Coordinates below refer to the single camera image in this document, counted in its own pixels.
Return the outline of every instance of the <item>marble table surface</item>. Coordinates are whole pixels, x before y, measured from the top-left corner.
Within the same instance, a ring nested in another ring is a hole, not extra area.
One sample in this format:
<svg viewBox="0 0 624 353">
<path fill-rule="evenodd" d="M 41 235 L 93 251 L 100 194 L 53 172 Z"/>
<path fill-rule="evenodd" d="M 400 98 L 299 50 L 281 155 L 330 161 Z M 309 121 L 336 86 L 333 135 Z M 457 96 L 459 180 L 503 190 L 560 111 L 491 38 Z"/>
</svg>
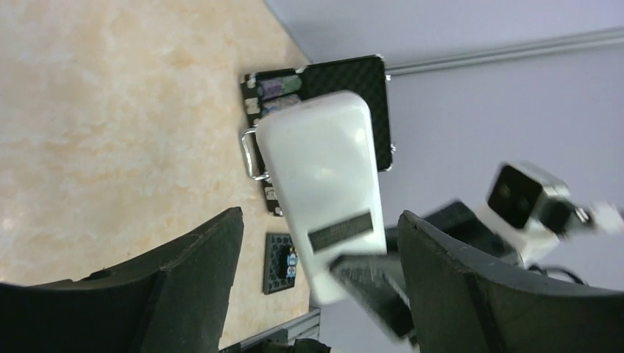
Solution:
<svg viewBox="0 0 624 353">
<path fill-rule="evenodd" d="M 80 279 L 241 206 L 221 347 L 308 311 L 262 294 L 270 216 L 247 179 L 239 77 L 306 64 L 261 0 L 0 4 L 0 280 Z"/>
</svg>

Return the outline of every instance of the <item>case handle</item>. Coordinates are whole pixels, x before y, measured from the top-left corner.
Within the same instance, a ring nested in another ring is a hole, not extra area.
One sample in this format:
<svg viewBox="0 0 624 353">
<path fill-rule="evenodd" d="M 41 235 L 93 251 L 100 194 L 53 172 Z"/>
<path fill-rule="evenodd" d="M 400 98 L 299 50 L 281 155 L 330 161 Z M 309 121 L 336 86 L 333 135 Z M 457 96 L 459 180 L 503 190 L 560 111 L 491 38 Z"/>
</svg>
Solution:
<svg viewBox="0 0 624 353">
<path fill-rule="evenodd" d="M 245 166 L 247 167 L 247 176 L 259 182 L 261 180 L 268 180 L 269 173 L 265 171 L 264 173 L 260 175 L 254 174 L 252 152 L 251 152 L 251 147 L 247 144 L 247 135 L 254 135 L 255 129 L 256 129 L 255 126 L 250 127 L 249 129 L 246 129 L 241 133 L 241 147 L 243 148 L 243 152 L 244 152 L 243 158 L 245 159 Z"/>
</svg>

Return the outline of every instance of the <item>metal pipe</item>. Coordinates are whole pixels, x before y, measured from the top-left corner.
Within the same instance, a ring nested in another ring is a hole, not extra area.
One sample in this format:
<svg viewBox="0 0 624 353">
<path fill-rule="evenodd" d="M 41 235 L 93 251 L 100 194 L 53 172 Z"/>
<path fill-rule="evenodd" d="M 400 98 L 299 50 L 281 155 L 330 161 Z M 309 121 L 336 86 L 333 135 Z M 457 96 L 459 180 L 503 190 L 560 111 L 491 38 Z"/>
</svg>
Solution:
<svg viewBox="0 0 624 353">
<path fill-rule="evenodd" d="M 589 32 L 581 35 L 570 35 L 551 40 L 541 40 L 518 46 L 508 46 L 501 49 L 441 57 L 432 60 L 420 60 L 401 65 L 391 65 L 386 69 L 386 74 L 391 76 L 419 74 L 428 71 L 498 63 L 542 55 L 615 46 L 618 44 L 624 44 L 624 27 Z"/>
</svg>

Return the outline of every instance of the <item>black cable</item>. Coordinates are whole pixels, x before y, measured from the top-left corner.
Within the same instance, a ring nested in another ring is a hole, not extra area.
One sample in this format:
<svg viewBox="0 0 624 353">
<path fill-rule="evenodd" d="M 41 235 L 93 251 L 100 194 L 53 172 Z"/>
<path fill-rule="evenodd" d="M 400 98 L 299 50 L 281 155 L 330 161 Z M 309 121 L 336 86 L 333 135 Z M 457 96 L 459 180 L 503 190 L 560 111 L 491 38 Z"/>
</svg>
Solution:
<svg viewBox="0 0 624 353">
<path fill-rule="evenodd" d="M 577 276 L 574 272 L 567 270 L 562 267 L 540 267 L 537 264 L 533 264 L 528 266 L 529 271 L 539 272 L 543 276 L 549 276 L 549 272 L 559 272 L 561 274 L 565 274 L 568 276 L 574 283 L 579 285 L 587 285 L 587 282 L 583 281 L 579 276 Z"/>
</svg>

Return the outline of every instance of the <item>black tray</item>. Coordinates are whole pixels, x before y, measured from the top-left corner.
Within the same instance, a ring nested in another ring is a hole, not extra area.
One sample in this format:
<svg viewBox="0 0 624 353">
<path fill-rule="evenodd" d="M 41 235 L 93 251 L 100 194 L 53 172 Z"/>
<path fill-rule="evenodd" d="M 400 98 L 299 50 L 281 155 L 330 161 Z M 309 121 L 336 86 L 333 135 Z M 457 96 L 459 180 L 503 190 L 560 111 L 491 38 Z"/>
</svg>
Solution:
<svg viewBox="0 0 624 353">
<path fill-rule="evenodd" d="M 296 92 L 302 100 L 340 90 L 350 90 L 366 101 L 371 112 L 377 169 L 379 171 L 390 170 L 394 147 L 390 137 L 386 67 L 383 59 L 378 55 L 371 55 L 308 65 L 297 70 L 287 68 L 244 75 L 241 80 L 241 91 L 243 93 L 247 122 L 250 127 L 262 119 L 260 112 L 264 109 L 262 98 L 258 95 L 256 82 L 263 79 L 295 74 L 299 75 L 302 80 L 302 87 Z M 264 172 L 264 161 L 258 151 L 258 145 L 255 144 L 255 141 L 253 144 L 255 147 L 256 166 L 260 172 Z M 272 184 L 266 180 L 263 180 L 261 183 L 267 208 L 275 215 L 282 215 L 280 204 L 272 192 Z"/>
</svg>

